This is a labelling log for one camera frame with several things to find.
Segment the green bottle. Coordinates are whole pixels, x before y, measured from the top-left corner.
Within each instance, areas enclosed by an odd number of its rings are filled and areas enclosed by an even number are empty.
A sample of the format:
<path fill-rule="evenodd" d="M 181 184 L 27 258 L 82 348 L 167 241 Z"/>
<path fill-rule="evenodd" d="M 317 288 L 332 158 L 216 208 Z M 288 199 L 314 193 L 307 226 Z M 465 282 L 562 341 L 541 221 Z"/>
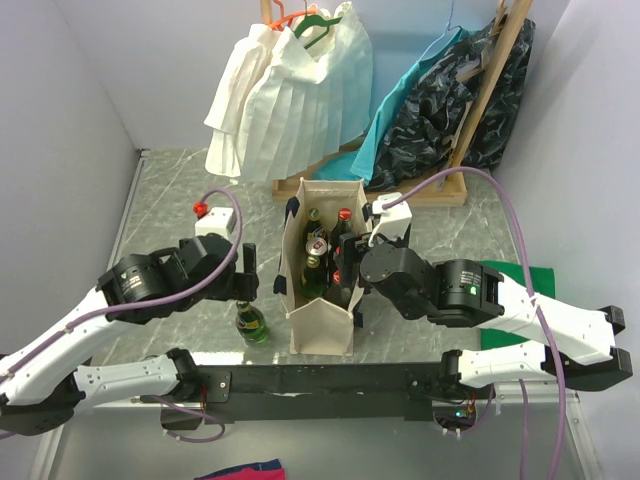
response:
<path fill-rule="evenodd" d="M 235 324 L 247 342 L 261 343 L 268 338 L 269 331 L 262 311 L 248 301 L 236 302 Z"/>
<path fill-rule="evenodd" d="M 307 223 L 302 231 L 302 245 L 305 246 L 309 240 L 314 238 L 327 239 L 327 232 L 317 208 L 311 208 L 307 212 Z"/>
<path fill-rule="evenodd" d="M 300 276 L 302 295 L 313 300 L 323 297 L 328 289 L 327 272 L 322 259 L 315 255 L 308 255 L 305 267 Z"/>

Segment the cream canvas tote bag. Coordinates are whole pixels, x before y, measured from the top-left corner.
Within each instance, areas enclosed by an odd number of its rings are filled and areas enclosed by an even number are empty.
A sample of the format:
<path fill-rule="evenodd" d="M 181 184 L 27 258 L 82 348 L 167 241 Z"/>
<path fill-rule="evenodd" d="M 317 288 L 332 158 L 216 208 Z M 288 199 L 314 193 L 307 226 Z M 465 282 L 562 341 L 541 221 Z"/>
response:
<path fill-rule="evenodd" d="M 356 311 L 364 290 L 355 286 L 346 308 L 323 297 L 305 297 L 301 285 L 306 262 L 302 234 L 311 208 L 319 210 L 323 226 L 331 229 L 342 207 L 352 211 L 353 230 L 368 233 L 372 230 L 372 221 L 364 215 L 366 205 L 361 181 L 301 179 L 296 194 L 287 201 L 279 273 L 273 291 L 280 296 L 285 308 L 292 354 L 340 357 L 353 354 Z"/>

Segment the silver beverage can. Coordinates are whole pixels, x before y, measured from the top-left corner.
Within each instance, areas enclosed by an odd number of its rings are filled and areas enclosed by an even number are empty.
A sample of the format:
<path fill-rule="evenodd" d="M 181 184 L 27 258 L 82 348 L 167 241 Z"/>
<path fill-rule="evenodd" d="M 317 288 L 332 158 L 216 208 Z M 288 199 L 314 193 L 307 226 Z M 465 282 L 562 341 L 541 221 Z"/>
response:
<path fill-rule="evenodd" d="M 313 237 L 308 239 L 305 245 L 305 250 L 308 256 L 317 257 L 321 264 L 325 265 L 327 263 L 329 247 L 327 241 L 323 237 Z"/>

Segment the cola glass bottle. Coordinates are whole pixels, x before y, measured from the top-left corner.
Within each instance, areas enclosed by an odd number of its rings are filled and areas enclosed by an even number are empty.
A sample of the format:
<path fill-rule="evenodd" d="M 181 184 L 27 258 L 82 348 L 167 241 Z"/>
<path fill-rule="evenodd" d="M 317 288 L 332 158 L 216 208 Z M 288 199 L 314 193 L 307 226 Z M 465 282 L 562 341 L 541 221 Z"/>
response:
<path fill-rule="evenodd" d="M 352 210 L 343 207 L 338 211 L 337 221 L 330 233 L 330 245 L 332 248 L 339 246 L 340 236 L 352 232 Z"/>

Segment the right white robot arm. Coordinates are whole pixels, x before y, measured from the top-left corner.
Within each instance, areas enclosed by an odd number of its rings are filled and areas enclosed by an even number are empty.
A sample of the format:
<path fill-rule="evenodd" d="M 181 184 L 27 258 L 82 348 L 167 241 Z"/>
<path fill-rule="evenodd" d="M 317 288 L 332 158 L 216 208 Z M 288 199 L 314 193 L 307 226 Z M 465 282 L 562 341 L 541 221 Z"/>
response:
<path fill-rule="evenodd" d="M 549 381 L 599 392 L 633 374 L 631 355 L 615 344 L 625 327 L 615 306 L 586 310 L 526 288 L 481 263 L 454 259 L 430 264 L 403 242 L 343 234 L 335 260 L 341 282 L 377 291 L 406 320 L 447 328 L 497 330 L 518 345 L 443 354 L 438 385 L 450 398 L 510 381 Z"/>

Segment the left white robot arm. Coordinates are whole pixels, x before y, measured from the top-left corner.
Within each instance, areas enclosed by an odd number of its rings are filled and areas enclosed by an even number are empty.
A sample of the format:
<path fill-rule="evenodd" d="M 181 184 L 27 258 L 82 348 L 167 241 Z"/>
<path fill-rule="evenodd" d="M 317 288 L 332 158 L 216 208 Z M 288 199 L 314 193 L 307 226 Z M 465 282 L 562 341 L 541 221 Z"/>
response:
<path fill-rule="evenodd" d="M 217 234 L 123 257 L 63 319 L 2 357 L 2 435 L 41 435 L 81 411 L 130 397 L 198 397 L 204 379 L 186 349 L 107 367 L 88 362 L 116 338 L 202 300 L 255 300 L 256 257 L 254 244 Z"/>

